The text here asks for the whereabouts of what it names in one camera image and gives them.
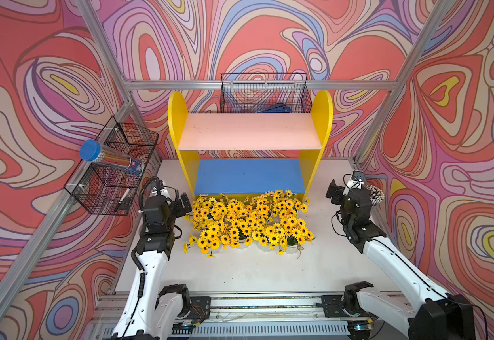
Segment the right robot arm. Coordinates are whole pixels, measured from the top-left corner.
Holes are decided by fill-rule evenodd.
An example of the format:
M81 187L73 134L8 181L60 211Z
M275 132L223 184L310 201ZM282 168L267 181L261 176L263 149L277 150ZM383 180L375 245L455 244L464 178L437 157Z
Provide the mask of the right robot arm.
M342 297L346 314L374 314L409 339L475 339L473 305L414 266L370 219L372 207L383 200L379 188L366 185L356 171L344 186L332 181L326 197L339 207L335 218L345 238L382 269L407 299L401 303L367 281L352 283Z

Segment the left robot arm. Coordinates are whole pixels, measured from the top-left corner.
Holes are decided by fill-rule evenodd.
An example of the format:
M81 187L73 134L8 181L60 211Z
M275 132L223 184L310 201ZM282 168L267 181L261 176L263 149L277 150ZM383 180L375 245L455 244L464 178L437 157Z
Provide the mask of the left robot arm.
M154 188L141 204L142 226L131 251L136 266L121 317L111 339L167 339L173 331L192 332L210 316L210 297L192 298L186 284L163 283L176 240L176 219L192 211L187 194Z

